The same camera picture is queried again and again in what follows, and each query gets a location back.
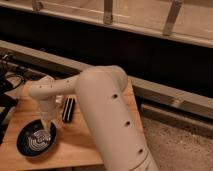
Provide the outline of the cream pointed gripper finger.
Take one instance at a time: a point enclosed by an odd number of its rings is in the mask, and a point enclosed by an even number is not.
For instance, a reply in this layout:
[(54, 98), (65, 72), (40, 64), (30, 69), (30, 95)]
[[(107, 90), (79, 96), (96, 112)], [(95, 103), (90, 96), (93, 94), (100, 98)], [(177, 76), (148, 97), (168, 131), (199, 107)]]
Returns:
[(41, 120), (44, 130), (49, 133), (51, 128), (51, 122), (48, 120)]

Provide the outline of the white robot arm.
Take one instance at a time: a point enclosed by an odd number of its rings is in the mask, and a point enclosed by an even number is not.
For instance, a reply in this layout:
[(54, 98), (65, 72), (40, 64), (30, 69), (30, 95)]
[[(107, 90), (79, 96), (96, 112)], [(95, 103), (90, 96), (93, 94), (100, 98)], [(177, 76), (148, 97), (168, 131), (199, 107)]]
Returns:
[(58, 95), (74, 94), (107, 171), (159, 171), (123, 98), (127, 84), (122, 68), (95, 66), (66, 79), (45, 76), (29, 94), (43, 121), (54, 118)]

